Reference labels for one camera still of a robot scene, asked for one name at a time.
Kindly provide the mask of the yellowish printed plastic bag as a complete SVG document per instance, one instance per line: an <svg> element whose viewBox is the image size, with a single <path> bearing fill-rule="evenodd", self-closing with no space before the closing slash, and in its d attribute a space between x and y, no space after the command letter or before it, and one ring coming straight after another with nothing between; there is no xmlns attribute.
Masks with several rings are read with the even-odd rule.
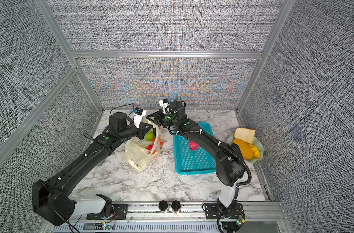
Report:
<svg viewBox="0 0 354 233"><path fill-rule="evenodd" d="M125 145L125 161L127 161L134 169L143 171L148 162L161 155L161 150L164 144L161 127L147 120L147 123L153 125L155 138L152 142L145 139L140 140L137 137L127 141Z"/></svg>

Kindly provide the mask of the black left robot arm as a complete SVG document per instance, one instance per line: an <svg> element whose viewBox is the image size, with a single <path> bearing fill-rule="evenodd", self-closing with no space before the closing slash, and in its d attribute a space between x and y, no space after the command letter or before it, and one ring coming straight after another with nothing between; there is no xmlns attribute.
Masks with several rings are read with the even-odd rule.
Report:
<svg viewBox="0 0 354 233"><path fill-rule="evenodd" d="M101 219L112 218L112 199L96 194L84 200L70 199L77 184L101 161L110 156L124 142L133 137L143 139L152 129L144 123L147 111L136 108L134 117L116 112L109 117L109 125L88 148L71 164L46 181L38 180L32 186L32 210L34 213L60 226L76 215L94 215Z"/></svg>

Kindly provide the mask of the red apple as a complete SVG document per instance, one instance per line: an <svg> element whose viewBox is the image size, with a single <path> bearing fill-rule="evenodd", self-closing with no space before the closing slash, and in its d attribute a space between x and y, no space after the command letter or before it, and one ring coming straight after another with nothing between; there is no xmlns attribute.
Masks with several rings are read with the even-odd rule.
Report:
<svg viewBox="0 0 354 233"><path fill-rule="evenodd" d="M189 145L189 149L192 151L195 151L199 148L199 145L192 141L189 141L188 145Z"/></svg>

